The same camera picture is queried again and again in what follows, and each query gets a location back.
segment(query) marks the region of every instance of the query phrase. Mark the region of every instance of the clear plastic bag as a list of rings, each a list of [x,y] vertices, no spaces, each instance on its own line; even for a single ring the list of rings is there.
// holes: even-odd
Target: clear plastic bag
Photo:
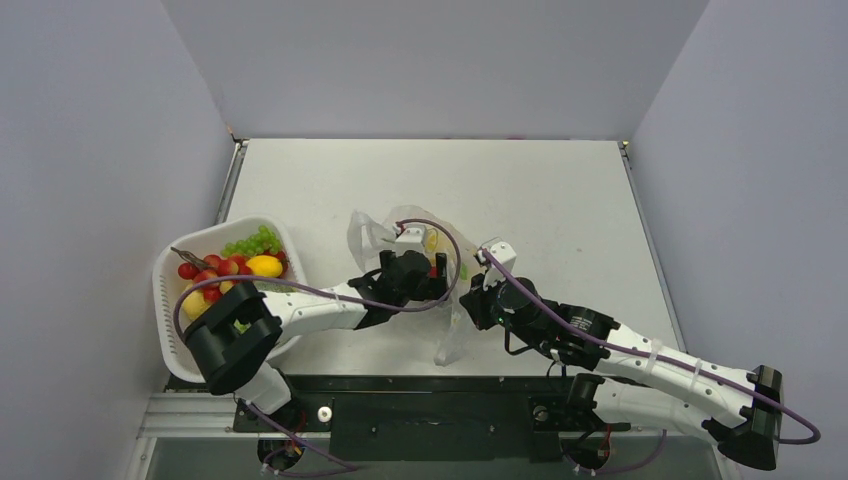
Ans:
[[[451,296],[445,307],[445,315],[450,316],[448,333],[439,342],[433,362],[439,366],[449,365],[465,354],[465,345],[468,338],[475,331],[474,323],[468,312],[459,304],[459,297],[468,293],[471,288],[471,277],[482,271],[474,260],[477,246],[468,241],[453,225],[415,205],[403,205],[395,207],[382,223],[377,223],[368,214],[354,210],[350,216],[350,225],[347,229],[347,244],[353,255],[356,265],[362,272],[367,272],[380,266],[379,254],[382,250],[391,250],[394,244],[395,234],[392,226],[399,220],[407,218],[425,218],[433,220],[447,229],[460,248],[461,264],[459,268],[459,280],[451,292]],[[448,257],[448,278],[453,278],[456,272],[457,262],[453,246],[444,234],[429,225],[425,237],[425,253],[430,257],[430,262],[435,264],[435,255],[444,253]]]

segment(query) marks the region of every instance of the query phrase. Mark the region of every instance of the robotic arm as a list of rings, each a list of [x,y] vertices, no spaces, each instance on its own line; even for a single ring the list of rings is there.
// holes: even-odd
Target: robotic arm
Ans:
[[[380,254],[377,278],[378,272],[370,272],[318,292],[322,296],[259,292],[247,282],[236,285],[183,336],[210,393],[235,392],[261,411],[273,413],[292,398],[285,378],[264,361],[279,338],[379,325],[404,311],[410,300],[444,296],[448,288],[447,259],[437,255],[436,267],[431,267],[423,254],[424,235],[422,228],[399,232],[394,251]],[[764,470],[776,468],[781,413],[700,373],[717,373],[780,402],[780,372],[766,366],[748,372],[705,363],[602,313],[540,299],[530,280],[519,278],[517,284],[511,283],[493,266],[494,259],[511,271],[516,259],[512,247],[499,239],[484,244],[476,256],[485,273],[472,279],[471,289],[460,303],[478,329],[501,326],[510,354],[535,350],[560,365],[609,375],[578,374],[567,397],[570,408],[594,415],[601,424],[626,422],[679,431],[717,445],[724,455],[741,464]],[[538,301],[574,328],[554,321]],[[396,308],[387,309],[387,305]],[[250,327],[239,333],[235,322]],[[581,338],[570,331],[574,329],[607,347]],[[526,346],[510,351],[512,335]],[[610,348],[616,346],[643,352],[644,358]],[[673,358],[694,372],[657,361],[658,357]]]

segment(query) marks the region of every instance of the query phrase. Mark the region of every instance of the tabletop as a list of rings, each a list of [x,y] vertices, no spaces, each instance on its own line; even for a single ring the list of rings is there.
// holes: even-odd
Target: tabletop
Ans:
[[[251,139],[227,218],[280,219],[309,284],[323,288],[362,274],[346,241],[354,209],[382,221],[394,206],[417,205],[474,243],[509,242],[513,272],[542,297],[676,347],[625,169],[611,141]],[[504,352],[500,328],[474,332],[465,356],[436,366],[448,317],[399,314],[365,330],[312,334],[273,363],[316,375],[545,374],[550,361],[535,352]]]

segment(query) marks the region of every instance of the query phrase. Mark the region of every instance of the wall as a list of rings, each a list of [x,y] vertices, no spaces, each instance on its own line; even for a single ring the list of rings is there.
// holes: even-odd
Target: wall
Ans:
[[[163,0],[241,137],[629,138],[707,0]]]
[[[766,363],[819,425],[773,476],[846,478],[848,3],[710,2],[632,143],[687,346]],[[805,435],[785,420],[784,433]]]
[[[156,0],[0,5],[0,464],[122,476],[162,388],[152,261],[232,142]]]

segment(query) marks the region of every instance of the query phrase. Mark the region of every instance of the white plastic basket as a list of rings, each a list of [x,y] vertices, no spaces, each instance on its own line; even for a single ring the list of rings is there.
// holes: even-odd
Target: white plastic basket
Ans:
[[[303,267],[300,265],[297,250],[294,248],[294,243],[292,243],[285,225],[267,215],[250,215],[191,233],[177,239],[165,248],[159,258],[156,259],[156,265],[153,267],[153,303],[156,306],[159,345],[162,347],[162,357],[165,359],[168,370],[182,380],[204,383],[197,363],[174,331],[174,302],[177,301],[177,297],[185,289],[188,281],[177,275],[177,267],[184,260],[171,251],[171,247],[188,250],[203,258],[205,255],[218,254],[224,248],[224,245],[229,242],[243,240],[257,233],[260,225],[267,225],[283,244],[283,249],[286,251],[289,260],[289,270],[286,272],[285,279],[306,284],[306,276],[303,274]],[[180,326],[185,330],[189,324],[188,319],[184,314],[180,315],[180,319]],[[283,343],[278,343],[268,354],[268,358],[272,359],[279,356],[294,346],[298,339],[299,337],[294,337]]]

